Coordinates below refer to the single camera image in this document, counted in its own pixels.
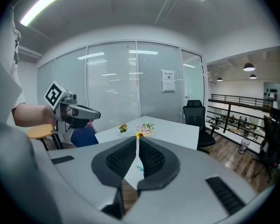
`white table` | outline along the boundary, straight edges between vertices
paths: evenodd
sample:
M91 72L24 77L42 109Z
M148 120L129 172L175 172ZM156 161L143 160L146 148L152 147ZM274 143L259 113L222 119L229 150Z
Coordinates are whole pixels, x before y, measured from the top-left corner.
M154 124L154 133L151 135L152 138L197 150L199 127L152 118L149 116L143 116L128 122L127 131L124 133L119 132L118 126L103 132L99 132L95 134L95 136L99 143L105 143L123 137L134 136L136 135L137 124L145 123ZM136 190L138 182L144 178L143 173L136 168L136 166L143 167L138 154L139 141L137 141L136 158L125 176L127 182Z

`glass door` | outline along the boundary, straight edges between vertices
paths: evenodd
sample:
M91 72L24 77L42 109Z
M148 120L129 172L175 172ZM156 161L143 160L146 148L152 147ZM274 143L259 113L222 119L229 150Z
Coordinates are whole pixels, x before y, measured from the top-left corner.
M182 75L184 85L183 106L188 100L199 99L204 105L204 76L200 56L182 50Z

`chair headrest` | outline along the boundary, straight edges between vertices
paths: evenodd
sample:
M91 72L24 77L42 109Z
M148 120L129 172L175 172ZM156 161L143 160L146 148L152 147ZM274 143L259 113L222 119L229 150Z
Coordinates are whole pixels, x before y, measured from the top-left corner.
M199 99L188 100L187 107L200 107L202 103Z

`person's arm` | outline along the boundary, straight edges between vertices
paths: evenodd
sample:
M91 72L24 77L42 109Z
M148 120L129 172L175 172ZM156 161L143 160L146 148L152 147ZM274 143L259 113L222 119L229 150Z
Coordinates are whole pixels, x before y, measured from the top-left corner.
M53 110L47 105L27 105L20 103L12 110L14 123L21 127L56 125Z

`black office chair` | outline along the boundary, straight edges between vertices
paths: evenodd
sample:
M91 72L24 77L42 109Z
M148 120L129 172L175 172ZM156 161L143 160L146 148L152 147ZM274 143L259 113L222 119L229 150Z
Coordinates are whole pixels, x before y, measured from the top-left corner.
M257 177L261 170L265 168L269 175L266 182L269 183L272 179L271 169L280 163L280 123L267 116L264 116L264 123L266 136L261 144L260 159L252 159L250 162L255 160L263 165L253 177ZM266 143L268 143L268 147L265 152L263 148Z
M194 125L199 127L197 150L209 154L209 151L206 151L202 148L212 146L216 143L212 135L214 133L214 130L218 130L219 127L210 125L212 127L211 133L209 134L206 132L205 107L202 106L200 100L188 100L187 106L183 107L183 113L185 114L187 125Z

